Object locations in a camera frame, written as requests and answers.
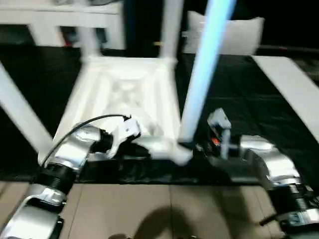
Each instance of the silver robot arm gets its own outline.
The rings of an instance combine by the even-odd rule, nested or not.
[[[70,135],[54,151],[45,167],[35,176],[26,194],[12,212],[0,234],[1,239],[57,239],[63,227],[60,218],[67,194],[83,168],[102,131],[86,125]]]
[[[231,136],[231,124],[222,109],[210,115],[208,124],[211,130],[209,162],[225,169],[239,184],[246,184],[255,177],[267,191],[276,214],[260,224],[276,220],[289,238],[319,237],[319,201],[300,177],[293,161],[265,138]]]

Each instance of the floor tile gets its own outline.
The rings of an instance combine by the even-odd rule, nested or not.
[[[60,215],[61,218],[64,219],[64,225],[59,239],[67,239],[69,237],[73,218],[75,216],[76,208],[80,200],[82,188],[82,184],[75,184],[68,194],[67,204]]]
[[[166,185],[86,184],[69,238],[171,239],[170,222]]]
[[[258,200],[260,202],[263,214],[266,217],[272,215],[275,213],[275,209],[272,206],[272,203],[270,201],[270,198],[267,194],[267,192],[265,191],[265,189],[263,189],[262,187],[257,187],[256,188],[256,193],[257,193],[257,197]],[[284,236],[284,233],[280,230],[279,225],[276,221],[273,221],[269,224],[267,224],[272,239],[281,239]]]
[[[231,238],[227,222],[215,201],[214,187],[171,186],[174,239]]]
[[[0,227],[7,221],[9,214],[15,209],[25,194],[28,183],[0,183]]]
[[[227,219],[227,225],[233,239],[272,239],[267,227],[232,218]]]
[[[219,205],[227,217],[259,223],[264,214],[257,197],[258,187],[219,187]]]

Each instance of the white cushion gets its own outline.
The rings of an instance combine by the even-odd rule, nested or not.
[[[204,24],[205,16],[188,11],[188,31],[184,53],[196,53]],[[261,17],[251,20],[229,20],[220,54],[253,55],[260,43],[263,24],[264,19]]]

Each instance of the black cable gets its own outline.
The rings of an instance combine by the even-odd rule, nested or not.
[[[104,118],[109,118],[109,117],[123,117],[124,120],[128,120],[129,117],[125,116],[125,115],[120,115],[120,114],[113,114],[113,115],[102,115],[102,116],[98,116],[92,119],[89,119],[87,121],[84,121],[80,124],[78,124],[77,126],[75,126],[73,129],[71,129],[68,133],[66,133],[48,152],[48,154],[46,155],[46,157],[43,160],[43,163],[41,164],[41,167],[44,167],[45,163],[47,162],[47,160],[49,159],[49,157],[51,156],[51,154],[57,149],[58,146],[61,145],[61,143],[71,134],[73,134],[75,131],[77,131],[79,128],[87,125],[88,123],[91,123],[93,121],[96,120],[100,120],[100,119],[104,119]]]

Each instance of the metal rod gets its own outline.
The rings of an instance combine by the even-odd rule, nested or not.
[[[192,141],[215,72],[226,21],[236,0],[210,0],[206,7],[205,26],[191,73],[183,111],[179,140]]]

